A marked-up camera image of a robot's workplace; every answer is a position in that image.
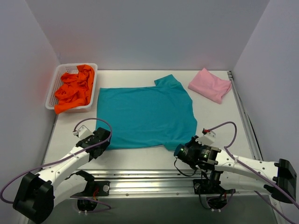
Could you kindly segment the teal t-shirt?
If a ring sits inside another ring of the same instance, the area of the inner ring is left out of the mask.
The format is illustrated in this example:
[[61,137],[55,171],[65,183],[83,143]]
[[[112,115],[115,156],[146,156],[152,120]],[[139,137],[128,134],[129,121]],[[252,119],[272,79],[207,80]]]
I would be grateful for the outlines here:
[[99,90],[97,117],[113,129],[110,150],[164,146],[174,151],[196,134],[192,99],[182,84],[173,75],[154,83]]

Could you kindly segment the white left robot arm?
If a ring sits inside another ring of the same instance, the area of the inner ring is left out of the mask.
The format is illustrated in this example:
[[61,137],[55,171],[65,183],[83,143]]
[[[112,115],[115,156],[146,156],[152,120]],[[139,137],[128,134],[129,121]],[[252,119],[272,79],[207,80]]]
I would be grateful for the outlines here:
[[13,208],[36,224],[44,222],[54,207],[66,199],[77,198],[80,209],[89,212],[98,203],[96,196],[108,195],[109,183],[97,182],[80,167],[103,154],[110,144],[111,132],[101,127],[91,132],[81,126],[77,134],[79,142],[61,162],[37,174],[28,172],[21,180]]

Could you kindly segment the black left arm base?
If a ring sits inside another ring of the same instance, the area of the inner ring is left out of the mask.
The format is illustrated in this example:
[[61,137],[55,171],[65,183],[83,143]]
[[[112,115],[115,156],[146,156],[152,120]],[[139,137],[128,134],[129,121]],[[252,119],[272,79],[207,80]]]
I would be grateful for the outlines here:
[[77,210],[78,213],[84,212],[84,214],[87,215],[89,213],[98,213],[112,209],[109,204],[102,203],[97,199],[97,196],[108,195],[109,189],[105,192],[104,187],[107,186],[110,188],[110,182],[96,182],[92,174],[83,170],[70,174],[65,180],[70,179],[73,175],[81,176],[87,182],[85,189],[80,192],[78,196],[74,196],[74,198],[77,199],[75,210]]

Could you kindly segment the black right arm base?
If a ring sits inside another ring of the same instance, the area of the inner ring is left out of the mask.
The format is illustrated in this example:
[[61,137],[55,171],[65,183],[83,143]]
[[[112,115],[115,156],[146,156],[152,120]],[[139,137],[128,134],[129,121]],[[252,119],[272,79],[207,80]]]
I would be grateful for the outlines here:
[[201,179],[193,180],[194,193],[199,196],[199,202],[206,210],[221,212],[236,193],[235,189],[224,189],[221,186],[222,174],[223,171],[212,171],[208,176],[201,171]]

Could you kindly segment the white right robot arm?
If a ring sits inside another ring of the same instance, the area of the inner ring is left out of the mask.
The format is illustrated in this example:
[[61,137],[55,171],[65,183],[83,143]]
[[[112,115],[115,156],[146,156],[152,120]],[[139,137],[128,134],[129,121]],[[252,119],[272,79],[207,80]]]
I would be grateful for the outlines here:
[[227,150],[206,145],[206,142],[205,137],[194,136],[177,146],[174,157],[193,170],[238,175],[237,179],[229,179],[230,189],[264,191],[280,202],[295,203],[297,173],[288,160],[268,162],[230,155]]

